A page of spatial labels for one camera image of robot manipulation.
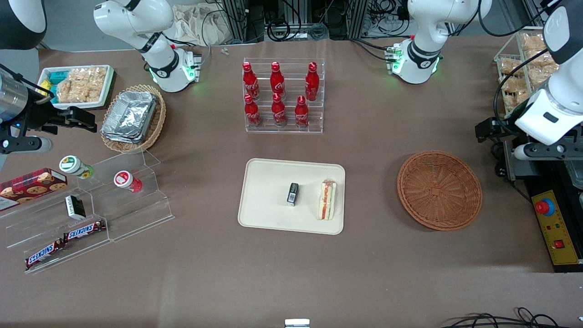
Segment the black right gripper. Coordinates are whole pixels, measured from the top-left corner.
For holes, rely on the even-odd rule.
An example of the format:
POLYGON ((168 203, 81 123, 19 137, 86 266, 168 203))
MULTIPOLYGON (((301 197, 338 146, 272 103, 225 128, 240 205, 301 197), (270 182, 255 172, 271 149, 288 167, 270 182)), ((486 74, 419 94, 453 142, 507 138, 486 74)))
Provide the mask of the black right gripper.
POLYGON ((54 108, 50 98, 31 96, 21 105, 19 135, 25 136, 31 129, 41 131, 44 127, 48 127, 49 133, 54 135, 58 127, 80 128, 96 133, 94 121, 94 114, 82 108, 68 108, 66 113, 54 108))

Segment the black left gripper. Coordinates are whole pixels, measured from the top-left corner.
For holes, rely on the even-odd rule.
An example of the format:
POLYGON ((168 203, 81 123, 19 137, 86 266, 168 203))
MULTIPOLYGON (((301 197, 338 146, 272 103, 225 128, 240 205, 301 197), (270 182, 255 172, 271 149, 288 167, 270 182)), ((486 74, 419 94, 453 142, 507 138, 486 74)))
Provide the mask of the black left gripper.
POLYGON ((507 123, 508 121, 500 118, 488 118, 475 125, 475 137, 477 140, 487 140, 493 134, 497 140, 510 136, 519 137, 519 131, 507 123))

